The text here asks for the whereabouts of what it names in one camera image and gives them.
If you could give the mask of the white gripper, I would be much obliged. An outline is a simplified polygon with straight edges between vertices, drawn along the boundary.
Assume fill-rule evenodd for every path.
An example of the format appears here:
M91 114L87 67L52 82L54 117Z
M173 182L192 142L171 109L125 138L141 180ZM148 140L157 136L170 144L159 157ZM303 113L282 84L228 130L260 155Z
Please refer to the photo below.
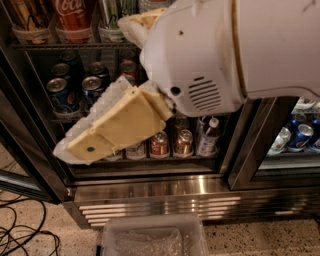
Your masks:
M176 0L167 10L122 17L118 26L129 42L143 48L140 60L148 78L182 114L230 113L244 104L232 0Z

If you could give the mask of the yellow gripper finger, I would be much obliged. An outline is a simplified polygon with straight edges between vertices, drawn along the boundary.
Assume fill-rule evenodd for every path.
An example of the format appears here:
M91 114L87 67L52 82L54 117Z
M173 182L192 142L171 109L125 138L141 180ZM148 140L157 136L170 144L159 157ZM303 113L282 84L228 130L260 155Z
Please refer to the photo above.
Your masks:
M163 131L172 116L172 101L154 82L137 87L121 76L68 130L53 154L69 164L90 165Z

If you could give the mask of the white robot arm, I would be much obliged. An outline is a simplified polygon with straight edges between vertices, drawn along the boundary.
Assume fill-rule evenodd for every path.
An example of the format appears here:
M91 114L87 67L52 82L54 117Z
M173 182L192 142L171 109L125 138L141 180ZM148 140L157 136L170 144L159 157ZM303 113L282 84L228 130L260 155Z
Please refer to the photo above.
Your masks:
M318 0L175 0L123 17L148 80L120 76L56 145L69 164L101 160L188 117L238 110L249 99L320 97Z

